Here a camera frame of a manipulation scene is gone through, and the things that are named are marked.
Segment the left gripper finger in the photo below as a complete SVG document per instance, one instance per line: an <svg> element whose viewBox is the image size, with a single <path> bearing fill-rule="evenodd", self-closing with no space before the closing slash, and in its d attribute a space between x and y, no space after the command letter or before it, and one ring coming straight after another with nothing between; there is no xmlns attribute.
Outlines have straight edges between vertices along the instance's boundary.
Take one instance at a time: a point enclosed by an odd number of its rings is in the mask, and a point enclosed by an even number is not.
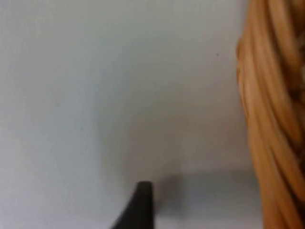
<svg viewBox="0 0 305 229"><path fill-rule="evenodd" d="M113 229L153 229L153 183L138 182L124 211L115 221Z"/></svg>

